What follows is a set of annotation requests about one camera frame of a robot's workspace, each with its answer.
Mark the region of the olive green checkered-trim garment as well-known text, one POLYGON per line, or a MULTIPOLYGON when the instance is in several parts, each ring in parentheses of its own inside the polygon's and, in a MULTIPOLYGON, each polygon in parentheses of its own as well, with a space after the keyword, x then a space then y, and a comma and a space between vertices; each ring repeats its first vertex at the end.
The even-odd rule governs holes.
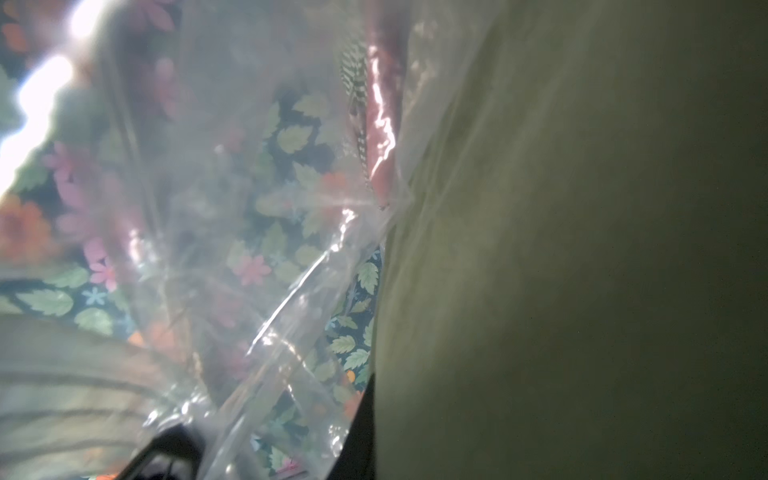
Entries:
POLYGON ((507 2, 412 185, 378 478, 766 477, 765 2, 507 2))

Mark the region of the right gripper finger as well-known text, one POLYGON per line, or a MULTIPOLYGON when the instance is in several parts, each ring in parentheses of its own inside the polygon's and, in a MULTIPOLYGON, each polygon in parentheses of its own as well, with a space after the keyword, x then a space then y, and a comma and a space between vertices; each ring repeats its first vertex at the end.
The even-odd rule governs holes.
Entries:
POLYGON ((343 449, 327 480, 375 480, 375 376, 368 382, 343 449))

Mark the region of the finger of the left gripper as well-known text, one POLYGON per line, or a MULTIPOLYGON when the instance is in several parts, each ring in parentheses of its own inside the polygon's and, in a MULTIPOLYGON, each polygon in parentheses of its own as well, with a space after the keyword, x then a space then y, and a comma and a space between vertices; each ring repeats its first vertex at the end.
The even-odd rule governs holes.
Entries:
POLYGON ((193 480, 204 454, 204 441, 191 429, 177 425, 156 435, 115 476, 116 480, 193 480))

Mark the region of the clear plastic vacuum bag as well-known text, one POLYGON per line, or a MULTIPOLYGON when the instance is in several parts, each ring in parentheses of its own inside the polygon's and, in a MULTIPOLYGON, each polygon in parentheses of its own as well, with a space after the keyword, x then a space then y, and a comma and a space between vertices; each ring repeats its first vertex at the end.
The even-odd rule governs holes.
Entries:
POLYGON ((365 1, 1 5, 1 475, 115 479, 164 430, 196 479, 323 479, 384 238, 501 10, 411 3, 390 203, 365 1))

